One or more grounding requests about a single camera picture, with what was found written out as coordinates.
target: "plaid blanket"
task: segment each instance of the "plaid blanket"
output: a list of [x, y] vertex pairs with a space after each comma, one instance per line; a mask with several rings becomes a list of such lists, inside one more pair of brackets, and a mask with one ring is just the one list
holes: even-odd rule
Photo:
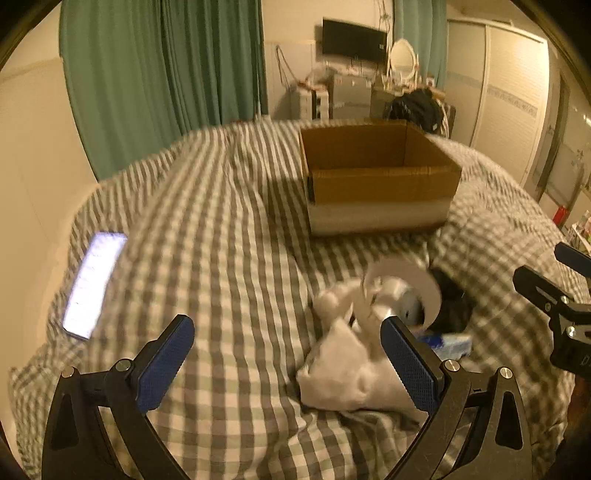
[[[319, 339], [310, 299], [401, 254], [441, 268], [478, 305], [469, 361], [516, 374], [537, 476], [566, 424], [571, 375], [550, 365], [547, 320], [512, 286], [522, 264], [578, 301], [582, 277], [559, 264], [561, 240], [510, 176], [476, 151], [433, 138], [462, 165], [449, 221], [432, 234], [312, 238], [295, 122], [267, 120], [194, 132], [101, 184], [77, 214], [69, 267], [47, 321], [47, 343], [10, 373], [17, 442], [40, 477], [44, 429], [61, 370], [108, 369], [133, 358], [177, 313], [196, 340], [161, 407], [148, 417], [190, 478], [383, 478], [417, 426], [399, 414], [316, 411], [298, 401], [296, 372]], [[129, 240], [88, 342], [61, 328], [67, 298], [97, 231]], [[122, 440], [105, 424], [128, 473]]]

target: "white cloth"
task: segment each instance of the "white cloth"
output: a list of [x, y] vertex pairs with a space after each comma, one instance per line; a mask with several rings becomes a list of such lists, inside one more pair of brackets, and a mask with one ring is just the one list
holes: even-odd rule
[[[381, 288], [366, 288], [364, 293], [362, 280], [353, 278], [313, 299], [312, 307], [329, 331], [297, 373], [301, 402], [321, 410], [399, 411], [422, 422], [427, 414], [415, 408], [379, 341], [382, 320], [399, 314], [397, 301], [408, 292], [408, 285], [389, 278]], [[373, 304], [366, 294], [374, 298]], [[408, 298], [404, 306], [415, 308]], [[350, 326], [353, 311], [356, 323]]]

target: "black flat screen tv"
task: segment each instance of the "black flat screen tv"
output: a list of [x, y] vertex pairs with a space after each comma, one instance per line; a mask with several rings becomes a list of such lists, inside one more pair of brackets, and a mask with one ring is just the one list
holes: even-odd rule
[[342, 55], [374, 63], [386, 62], [388, 36], [382, 30], [323, 18], [323, 55]]

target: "red object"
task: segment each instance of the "red object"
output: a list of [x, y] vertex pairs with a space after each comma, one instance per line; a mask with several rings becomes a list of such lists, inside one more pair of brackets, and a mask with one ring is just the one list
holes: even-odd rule
[[556, 210], [556, 213], [554, 214], [554, 218], [552, 219], [552, 221], [554, 222], [555, 225], [557, 226], [561, 226], [564, 221], [566, 220], [566, 217], [568, 216], [569, 211], [564, 208], [564, 207], [558, 207], [558, 210]]

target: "white sliding wardrobe door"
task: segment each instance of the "white sliding wardrobe door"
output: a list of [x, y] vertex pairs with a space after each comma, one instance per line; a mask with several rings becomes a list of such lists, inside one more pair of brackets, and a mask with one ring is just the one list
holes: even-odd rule
[[456, 107], [452, 139], [471, 145], [485, 71], [484, 25], [448, 22], [446, 102]]
[[535, 157], [548, 98], [548, 45], [486, 27], [488, 84], [473, 146], [523, 184]]

